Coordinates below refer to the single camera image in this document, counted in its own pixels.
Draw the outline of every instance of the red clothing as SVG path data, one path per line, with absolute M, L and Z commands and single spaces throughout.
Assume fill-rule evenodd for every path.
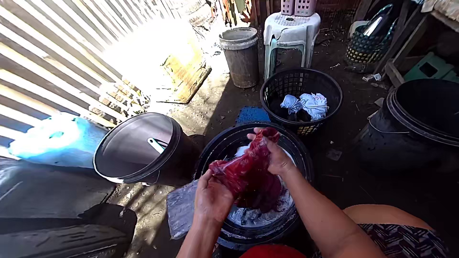
M 247 250 L 240 258 L 306 258 L 306 256 L 284 245 L 259 245 Z
M 260 209 L 262 213 L 276 208 L 282 192 L 279 178 L 268 172 L 271 152 L 264 137 L 277 142 L 279 133 L 271 127 L 263 128 L 244 155 L 209 165 L 213 176 L 231 191 L 237 207 Z

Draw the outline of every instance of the mesh basket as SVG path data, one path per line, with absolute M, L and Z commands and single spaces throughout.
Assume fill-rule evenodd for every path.
M 288 94 L 299 98 L 303 93 L 321 93 L 327 98 L 329 109 L 325 118 L 310 122 L 290 121 L 279 117 L 269 109 L 272 101 L 279 98 L 283 100 Z M 260 99 L 271 121 L 282 124 L 299 136 L 305 136 L 317 130 L 339 110 L 343 94 L 341 87 L 330 75 L 314 69 L 296 68 L 269 77 L 261 88 Z
M 280 2 L 280 10 L 282 14 L 285 15 L 292 15 L 293 14 L 293 5 L 295 4 L 295 0 L 282 0 Z
M 296 0 L 295 15 L 311 16 L 315 13 L 316 0 Z
M 377 62 L 389 49 L 393 26 L 386 35 L 381 36 L 365 36 L 365 28 L 366 26 L 357 27 L 347 46 L 345 61 L 348 65 Z

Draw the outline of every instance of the patterned shorts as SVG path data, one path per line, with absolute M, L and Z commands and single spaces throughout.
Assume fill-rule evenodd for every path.
M 447 258 L 448 248 L 435 231 L 394 224 L 359 224 L 388 258 Z M 322 258 L 319 252 L 315 258 Z

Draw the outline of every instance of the pink plastic basket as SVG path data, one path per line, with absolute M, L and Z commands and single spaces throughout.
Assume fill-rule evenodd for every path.
M 282 0 L 280 2 L 280 13 L 285 15 L 293 14 L 293 6 L 295 5 L 295 0 Z
M 296 0 L 295 15 L 311 16 L 315 13 L 316 0 Z

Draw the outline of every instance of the white cloth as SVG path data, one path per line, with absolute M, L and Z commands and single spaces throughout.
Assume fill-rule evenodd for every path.
M 295 96 L 286 95 L 280 107 L 288 108 L 288 114 L 296 113 L 303 108 L 303 105 Z
M 303 109 L 311 116 L 311 121 L 319 120 L 325 117 L 327 113 L 327 98 L 322 94 L 301 94 L 300 102 Z

